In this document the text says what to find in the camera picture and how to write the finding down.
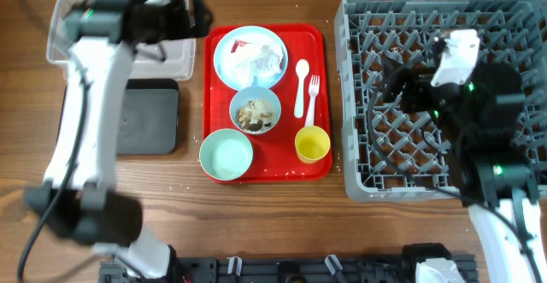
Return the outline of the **light blue bowl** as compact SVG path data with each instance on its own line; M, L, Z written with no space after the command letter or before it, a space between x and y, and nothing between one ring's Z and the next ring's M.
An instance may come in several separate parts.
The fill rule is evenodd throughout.
M248 133L248 134L263 134L263 133L266 133L266 132L263 132L263 133L249 133L249 132L246 132L242 129L240 129L236 123L236 114L238 112L238 110L244 106L249 100L253 99L253 98L261 98L261 99L265 99L267 101L269 101L272 106L274 107L274 110L276 111L276 114L277 114L277 117L276 117L276 120L274 121L273 125L266 131L270 131L271 129L273 129L280 117L281 117L281 104L280 104L280 100L278 99L277 95L271 91L270 89L268 88L265 88L265 87L260 87L260 86L249 86L249 87L246 87L244 88L243 90L241 91L238 91L234 97L232 98L232 101L230 102L230 106L229 106L229 115L230 115L230 118L232 120L232 123L234 124L234 126L241 130L242 132L244 133Z

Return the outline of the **red snack wrapper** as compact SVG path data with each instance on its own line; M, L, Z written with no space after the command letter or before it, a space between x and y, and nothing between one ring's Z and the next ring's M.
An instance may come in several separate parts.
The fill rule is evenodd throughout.
M234 53L238 48L244 47L246 45L247 45L247 42L240 39L236 39L232 46L231 52Z

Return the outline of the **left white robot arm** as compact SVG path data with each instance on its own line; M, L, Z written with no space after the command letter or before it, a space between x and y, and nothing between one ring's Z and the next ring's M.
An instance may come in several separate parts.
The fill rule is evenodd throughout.
M187 282L175 249L143 226L137 199L116 192L123 96L141 44L203 38L204 0L81 0L51 32L68 59L56 148L40 186L25 190L38 228L111 255L143 282Z

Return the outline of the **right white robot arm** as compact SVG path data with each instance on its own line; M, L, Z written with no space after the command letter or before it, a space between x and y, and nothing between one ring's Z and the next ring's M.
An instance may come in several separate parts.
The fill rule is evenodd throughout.
M506 64L479 63L455 82L440 68L382 57L384 103L427 112L450 141L449 172L479 236L493 282L544 282L537 175L513 142L524 105L521 77Z

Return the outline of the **food scraps and rice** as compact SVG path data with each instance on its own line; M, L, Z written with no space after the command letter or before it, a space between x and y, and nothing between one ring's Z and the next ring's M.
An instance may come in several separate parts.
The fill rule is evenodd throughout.
M276 111L269 101L253 98L238 110L236 123L246 132L263 133L273 125L276 117Z

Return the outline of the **yellow plastic cup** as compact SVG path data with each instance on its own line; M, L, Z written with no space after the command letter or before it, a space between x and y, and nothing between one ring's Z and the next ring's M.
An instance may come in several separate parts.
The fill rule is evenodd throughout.
M331 149L328 133L318 126L301 128L295 137L295 149L301 162L313 164L324 158Z

